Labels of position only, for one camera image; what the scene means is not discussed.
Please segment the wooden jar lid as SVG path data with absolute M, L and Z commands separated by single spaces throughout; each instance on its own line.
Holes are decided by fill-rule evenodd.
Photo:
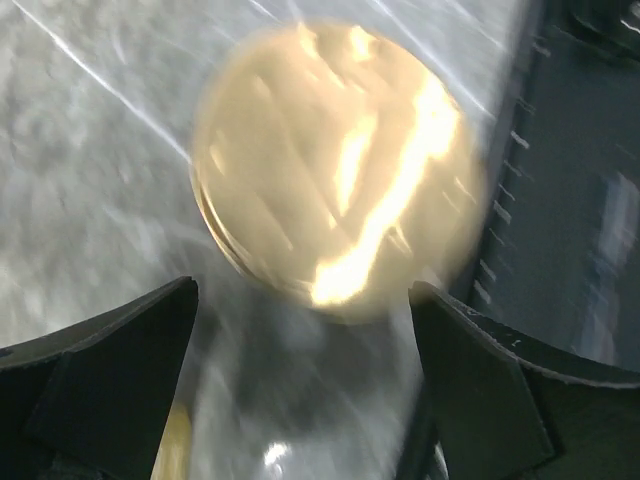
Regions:
M 424 63 L 342 22 L 263 30 L 204 91 L 191 181 L 220 250 L 309 309 L 370 317 L 479 240 L 487 174 L 465 114 Z

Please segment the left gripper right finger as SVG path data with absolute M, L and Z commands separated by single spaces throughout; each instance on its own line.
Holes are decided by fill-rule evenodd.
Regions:
M 409 301 L 452 479 L 635 479 L 639 376 L 552 347 L 425 282 Z

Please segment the clear glass jar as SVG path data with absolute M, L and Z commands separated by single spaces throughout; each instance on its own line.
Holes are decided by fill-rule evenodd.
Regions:
M 292 445 L 284 440 L 243 439 L 207 418 L 192 418 L 187 406 L 171 406 L 151 477 L 153 479 L 296 479 Z

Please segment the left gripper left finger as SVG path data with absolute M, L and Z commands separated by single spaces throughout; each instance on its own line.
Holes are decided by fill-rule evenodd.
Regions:
M 150 478 L 197 309 L 181 277 L 2 348 L 2 478 Z

